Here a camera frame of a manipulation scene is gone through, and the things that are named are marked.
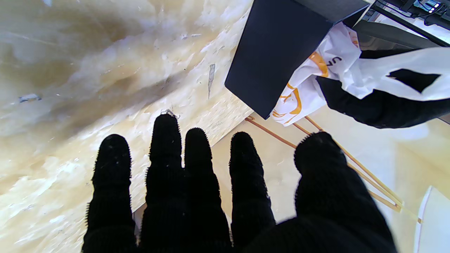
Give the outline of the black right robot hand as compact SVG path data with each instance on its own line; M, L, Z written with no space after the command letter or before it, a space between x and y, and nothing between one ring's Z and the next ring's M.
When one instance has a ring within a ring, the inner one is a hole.
M253 140L230 142L232 218L221 207L212 151L201 128L181 147L177 118L156 118L146 174L140 240L131 211L131 156L126 139L100 144L83 253L396 253L384 216L327 132L310 134L294 153L301 174L296 216L277 223Z

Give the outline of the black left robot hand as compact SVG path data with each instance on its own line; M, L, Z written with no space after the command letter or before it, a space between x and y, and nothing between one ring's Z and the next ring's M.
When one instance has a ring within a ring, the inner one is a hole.
M418 49L363 50L360 59L379 59L415 50ZM437 74L421 74L404 69L391 72L389 76L417 91L422 91L438 77ZM342 83L338 80L316 77L316 81L330 109L378 129L411 128L445 116L450 111L450 99L417 101L378 90L374 90L363 99L358 99L344 91Z

